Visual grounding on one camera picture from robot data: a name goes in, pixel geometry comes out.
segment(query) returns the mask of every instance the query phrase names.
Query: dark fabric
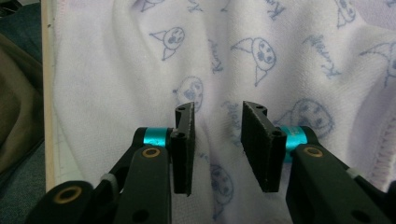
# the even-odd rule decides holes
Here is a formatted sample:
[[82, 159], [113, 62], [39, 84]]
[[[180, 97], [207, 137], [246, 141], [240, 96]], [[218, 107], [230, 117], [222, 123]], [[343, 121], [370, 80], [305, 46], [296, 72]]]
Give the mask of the dark fabric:
[[40, 4], [22, 7], [1, 18], [0, 34], [42, 63]]
[[0, 19], [0, 223], [45, 194], [41, 52], [40, 4]]
[[24, 223], [46, 193], [44, 143], [0, 177], [0, 223]]
[[0, 174], [44, 137], [42, 66], [0, 35]]

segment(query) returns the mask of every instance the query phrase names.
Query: blue ink drawing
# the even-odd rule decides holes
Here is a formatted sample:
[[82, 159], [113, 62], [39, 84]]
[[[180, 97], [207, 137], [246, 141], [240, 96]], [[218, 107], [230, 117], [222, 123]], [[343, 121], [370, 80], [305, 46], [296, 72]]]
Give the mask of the blue ink drawing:
[[396, 0], [388, 0], [387, 1], [387, 6], [388, 7], [393, 7], [394, 5], [396, 5]]
[[276, 17], [286, 9], [285, 7], [282, 7], [276, 0], [265, 0], [265, 2], [270, 6], [275, 6], [272, 10], [267, 10], [268, 15], [270, 15], [270, 18], [273, 21], [275, 21]]
[[210, 43], [210, 49], [212, 50], [212, 73], [215, 75], [217, 72], [221, 72], [224, 68], [221, 65], [221, 60], [219, 58], [219, 53], [218, 53], [218, 44], [215, 43], [213, 40], [208, 39]]
[[329, 51], [326, 50], [326, 46], [323, 43], [323, 35], [310, 35], [303, 42], [303, 44], [306, 43], [310, 43], [311, 47], [315, 48], [317, 53], [325, 59], [325, 63], [321, 65], [321, 68], [327, 78], [342, 75], [342, 73], [335, 69], [335, 65], [330, 58]]
[[225, 5], [225, 7], [221, 9], [221, 11], [223, 11], [223, 12], [228, 12], [227, 7], [228, 7], [228, 5], [230, 5], [230, 2], [231, 2], [231, 0], [227, 0], [227, 5]]
[[353, 22], [356, 18], [356, 10], [352, 6], [351, 0], [334, 0], [338, 6], [338, 23], [337, 27], [345, 26]]
[[189, 3], [191, 4], [190, 6], [187, 7], [187, 9], [189, 10], [189, 12], [193, 12], [193, 11], [203, 11], [201, 9], [201, 7], [199, 6], [199, 4], [196, 2], [196, 0], [188, 0]]
[[175, 54], [176, 49], [180, 47], [185, 37], [184, 31], [180, 27], [174, 27], [168, 31], [161, 31], [150, 35], [163, 42], [163, 61]]
[[270, 44], [264, 39], [246, 38], [231, 47], [231, 50], [239, 49], [253, 55], [256, 62], [256, 81], [254, 85], [257, 87], [260, 81], [267, 75], [276, 63], [276, 55]]
[[275, 120], [274, 125], [308, 126], [315, 131], [318, 138], [322, 138], [332, 131], [334, 122], [323, 105], [311, 99], [303, 99], [279, 120]]
[[164, 0], [145, 0], [141, 12], [144, 12], [149, 8], [155, 7], [155, 5], [160, 4], [163, 1]]
[[382, 43], [362, 52], [361, 55], [377, 54], [388, 61], [387, 76], [385, 78], [385, 87], [388, 86], [390, 77], [396, 77], [396, 41], [391, 43]]
[[232, 120], [232, 127], [233, 131], [230, 132], [230, 136], [232, 138], [233, 144], [236, 147], [241, 147], [241, 129], [242, 129], [242, 122], [241, 122], [241, 117], [242, 115], [242, 110], [239, 110], [238, 104], [233, 104], [230, 101], [224, 102], [221, 107], [226, 107], [228, 110], [227, 115], [230, 116]]
[[196, 113], [201, 108], [204, 98], [204, 84], [198, 77], [186, 77], [173, 93], [177, 96], [179, 105], [194, 102]]
[[210, 165], [212, 189], [215, 197], [215, 212], [213, 219], [216, 220], [223, 212], [224, 206], [233, 199], [233, 181], [227, 172], [219, 165]]

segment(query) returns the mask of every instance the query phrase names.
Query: black plastic bracket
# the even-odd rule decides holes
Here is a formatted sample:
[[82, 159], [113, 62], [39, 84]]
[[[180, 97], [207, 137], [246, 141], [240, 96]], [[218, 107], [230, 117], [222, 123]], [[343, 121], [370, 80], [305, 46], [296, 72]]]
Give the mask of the black plastic bracket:
[[163, 147], [142, 147], [131, 161], [114, 224], [170, 223], [169, 156]]
[[191, 194], [195, 146], [194, 103], [176, 108], [176, 129], [171, 133], [174, 192]]
[[391, 223], [324, 147], [293, 152], [286, 195], [293, 223]]
[[67, 181], [51, 189], [29, 214], [26, 223], [92, 223], [95, 206], [92, 185]]
[[267, 118], [263, 105], [244, 101], [241, 142], [253, 174], [264, 192], [278, 192], [286, 134]]

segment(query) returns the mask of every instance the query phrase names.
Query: white towel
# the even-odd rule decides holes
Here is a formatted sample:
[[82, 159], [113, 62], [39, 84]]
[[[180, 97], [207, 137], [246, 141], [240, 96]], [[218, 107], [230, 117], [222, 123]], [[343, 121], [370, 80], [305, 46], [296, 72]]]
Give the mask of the white towel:
[[355, 5], [367, 23], [396, 30], [395, 0], [359, 0]]
[[240, 144], [242, 101], [307, 125], [387, 189], [396, 155], [396, 33], [349, 1], [61, 1], [54, 104], [78, 166], [98, 184], [138, 127], [174, 127], [195, 102], [192, 195], [174, 223], [289, 223], [290, 166], [264, 194]]

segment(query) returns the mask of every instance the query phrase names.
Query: black plastic part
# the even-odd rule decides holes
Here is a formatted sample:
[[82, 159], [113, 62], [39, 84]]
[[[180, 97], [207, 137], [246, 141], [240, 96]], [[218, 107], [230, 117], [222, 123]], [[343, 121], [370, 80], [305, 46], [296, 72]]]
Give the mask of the black plastic part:
[[[158, 156], [148, 158], [146, 150], [158, 150]], [[171, 197], [169, 156], [163, 147], [142, 147], [132, 159], [115, 224], [170, 223]]]
[[168, 152], [170, 153], [172, 151], [172, 145], [171, 145], [171, 134], [173, 132], [173, 128], [168, 128], [166, 131], [166, 142], [165, 142], [165, 148], [168, 149]]
[[26, 219], [29, 224], [93, 223], [92, 185], [68, 181], [50, 190]]
[[361, 187], [361, 189], [370, 197], [370, 199], [375, 203], [378, 207], [382, 207], [384, 203], [385, 193], [381, 190], [374, 187], [370, 182], [361, 177], [357, 176], [355, 182]]
[[393, 223], [396, 223], [396, 181], [390, 183], [388, 192], [384, 197], [382, 208], [390, 220], [392, 220]]
[[294, 151], [286, 202], [296, 224], [391, 223], [334, 155], [317, 145]]
[[321, 147], [321, 144], [318, 140], [317, 135], [311, 128], [306, 127], [306, 126], [300, 126], [300, 128], [303, 129], [303, 131], [305, 133], [307, 144], [314, 144], [314, 145]]
[[174, 175], [174, 193], [191, 194], [192, 166], [195, 146], [194, 103], [175, 110], [176, 129], [171, 133], [171, 157]]
[[241, 142], [262, 191], [278, 192], [286, 134], [266, 116], [264, 106], [244, 101]]
[[[117, 163], [111, 168], [110, 173], [117, 178], [119, 189], [122, 189], [125, 184], [126, 176], [128, 175], [131, 160], [134, 157], [134, 153], [141, 147], [144, 146], [143, 140], [145, 137], [147, 128], [138, 128], [134, 132], [134, 140], [128, 150], [122, 155]], [[96, 200], [99, 203], [108, 203], [117, 197], [118, 195], [112, 195], [113, 191], [108, 181], [101, 181], [96, 187], [95, 194]]]

